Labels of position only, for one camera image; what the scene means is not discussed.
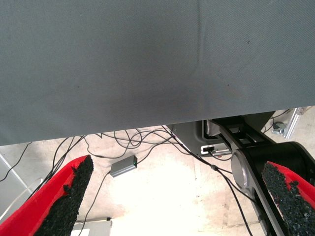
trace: red foam pad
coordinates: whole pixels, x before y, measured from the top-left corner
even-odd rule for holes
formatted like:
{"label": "red foam pad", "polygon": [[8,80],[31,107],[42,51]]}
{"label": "red foam pad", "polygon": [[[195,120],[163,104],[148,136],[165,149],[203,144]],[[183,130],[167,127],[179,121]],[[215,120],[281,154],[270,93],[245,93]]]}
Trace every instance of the red foam pad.
{"label": "red foam pad", "polygon": [[268,163],[276,167],[285,176],[285,183],[289,190],[291,189],[290,183],[297,181],[299,183],[297,188],[300,191],[300,195],[315,209],[315,187],[313,185],[285,166],[270,161]]}
{"label": "red foam pad", "polygon": [[49,213],[53,203],[65,195],[64,185],[72,185],[73,168],[78,168],[87,156],[70,161],[43,185],[30,199],[0,225],[0,235],[32,236]]}

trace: concrete floor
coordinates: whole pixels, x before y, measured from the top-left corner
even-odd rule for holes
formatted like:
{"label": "concrete floor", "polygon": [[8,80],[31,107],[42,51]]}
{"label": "concrete floor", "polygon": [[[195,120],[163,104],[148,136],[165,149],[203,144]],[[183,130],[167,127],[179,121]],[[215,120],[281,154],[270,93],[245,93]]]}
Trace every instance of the concrete floor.
{"label": "concrete floor", "polygon": [[[276,121],[286,121],[285,114]],[[291,140],[300,142],[315,156],[315,109],[309,109],[301,117]],[[143,129],[153,130],[159,127]],[[284,138],[267,133],[276,142]],[[125,137],[123,131],[117,132]],[[96,135],[87,137],[90,151],[110,157],[119,156],[124,151],[116,141]],[[160,141],[151,135],[148,141]],[[15,171],[29,185],[38,177],[45,177],[52,166],[54,152],[62,139],[34,142],[29,146]],[[0,147],[10,165],[19,158],[26,144]],[[139,160],[148,152],[151,145],[128,150],[124,157],[135,154]],[[58,156],[66,151],[60,149]],[[67,156],[70,161],[87,154],[87,145],[80,142]],[[79,220],[90,207],[101,179],[118,159],[93,158],[94,172],[85,193]],[[230,170],[230,163],[207,158],[208,161]],[[260,224],[250,202],[237,194],[254,235],[263,235]],[[116,178],[108,176],[88,219],[113,218],[112,236],[122,235],[182,235],[182,236],[227,236],[247,235],[246,228],[236,202],[226,182],[218,173],[191,156],[181,154],[172,145],[156,147],[138,169]]]}

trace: small gray box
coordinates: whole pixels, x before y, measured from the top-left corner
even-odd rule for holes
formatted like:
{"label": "small gray box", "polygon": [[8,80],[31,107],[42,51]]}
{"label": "small gray box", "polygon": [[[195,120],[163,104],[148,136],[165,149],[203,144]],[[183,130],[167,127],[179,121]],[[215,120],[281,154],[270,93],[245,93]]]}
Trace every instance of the small gray box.
{"label": "small gray box", "polygon": [[135,155],[127,157],[124,160],[118,161],[112,165],[110,175],[112,177],[116,177],[128,171],[131,171],[137,168],[137,162],[138,158]]}

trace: black rubber pad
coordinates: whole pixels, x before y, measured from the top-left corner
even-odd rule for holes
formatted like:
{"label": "black rubber pad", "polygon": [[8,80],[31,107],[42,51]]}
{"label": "black rubber pad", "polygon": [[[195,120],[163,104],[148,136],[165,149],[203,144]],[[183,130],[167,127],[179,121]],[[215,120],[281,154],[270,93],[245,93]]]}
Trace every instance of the black rubber pad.
{"label": "black rubber pad", "polygon": [[68,193],[54,202],[47,217],[34,234],[35,236],[69,236],[77,220],[85,190],[93,172],[93,161],[90,156],[73,169],[72,186],[64,185]]}
{"label": "black rubber pad", "polygon": [[290,183],[289,190],[285,176],[272,164],[266,163],[262,177],[267,189],[278,206],[291,236],[315,236],[315,210],[301,197],[298,182]]}

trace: gray fabric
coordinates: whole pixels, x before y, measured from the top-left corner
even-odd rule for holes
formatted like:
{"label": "gray fabric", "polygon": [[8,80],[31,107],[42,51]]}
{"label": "gray fabric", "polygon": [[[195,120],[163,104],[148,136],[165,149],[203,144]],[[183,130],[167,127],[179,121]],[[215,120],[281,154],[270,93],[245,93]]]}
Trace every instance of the gray fabric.
{"label": "gray fabric", "polygon": [[0,3],[0,145],[315,103],[313,0]]}

